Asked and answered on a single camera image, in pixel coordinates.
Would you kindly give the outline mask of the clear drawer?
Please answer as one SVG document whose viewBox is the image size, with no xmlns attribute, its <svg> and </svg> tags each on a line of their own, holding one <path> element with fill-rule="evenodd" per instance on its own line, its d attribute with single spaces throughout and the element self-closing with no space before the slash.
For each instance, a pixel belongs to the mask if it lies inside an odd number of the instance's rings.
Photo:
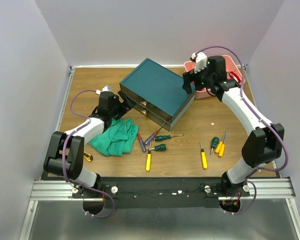
<svg viewBox="0 0 300 240">
<path fill-rule="evenodd" d="M 139 95 L 133 93 L 133 92 L 125 92 L 124 93 L 127 97 L 129 97 L 131 100 L 134 100 L 137 104 L 141 105 L 141 107 L 149 110 L 150 112 L 156 114 L 157 116 L 163 118 L 163 119 L 171 119 L 172 116 L 160 109 L 159 107 L 152 104 L 150 101 L 145 100 L 144 98 L 140 97 Z"/>
</svg>

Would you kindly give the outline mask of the yellow utility knife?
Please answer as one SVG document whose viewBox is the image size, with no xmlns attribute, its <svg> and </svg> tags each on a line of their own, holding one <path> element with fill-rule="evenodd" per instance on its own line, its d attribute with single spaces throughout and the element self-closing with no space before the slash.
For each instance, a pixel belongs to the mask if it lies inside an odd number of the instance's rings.
<svg viewBox="0 0 300 240">
<path fill-rule="evenodd" d="M 93 161 L 93 156 L 87 152 L 83 153 L 84 158 L 88 161 L 88 162 L 92 162 Z"/>
</svg>

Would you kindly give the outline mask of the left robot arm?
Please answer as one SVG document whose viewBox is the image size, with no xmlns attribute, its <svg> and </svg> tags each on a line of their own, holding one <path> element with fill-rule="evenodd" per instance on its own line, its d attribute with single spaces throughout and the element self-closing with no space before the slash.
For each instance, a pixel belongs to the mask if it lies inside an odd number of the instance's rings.
<svg viewBox="0 0 300 240">
<path fill-rule="evenodd" d="M 121 90 L 115 94 L 107 87 L 102 89 L 98 106 L 85 117 L 85 122 L 71 130 L 55 131 L 51 135 L 43 170 L 81 186 L 91 198 L 102 194 L 101 176 L 84 167 L 85 145 L 94 137 L 108 133 L 115 121 L 128 113 L 134 105 Z"/>
</svg>

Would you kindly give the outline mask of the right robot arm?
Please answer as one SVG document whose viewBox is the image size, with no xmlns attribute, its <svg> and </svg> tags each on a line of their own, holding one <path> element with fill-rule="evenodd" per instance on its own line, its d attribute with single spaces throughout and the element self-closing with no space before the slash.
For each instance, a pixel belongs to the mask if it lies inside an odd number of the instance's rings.
<svg viewBox="0 0 300 240">
<path fill-rule="evenodd" d="M 231 196 L 246 182 L 247 177 L 278 159 L 282 154 L 284 127 L 264 117 L 246 97 L 243 81 L 229 78 L 226 60 L 221 55 L 207 57 L 203 52 L 193 53 L 194 69 L 183 73 L 182 88 L 191 92 L 210 89 L 220 102 L 232 110 L 243 125 L 247 139 L 241 149 L 240 160 L 221 177 L 220 191 Z"/>
</svg>

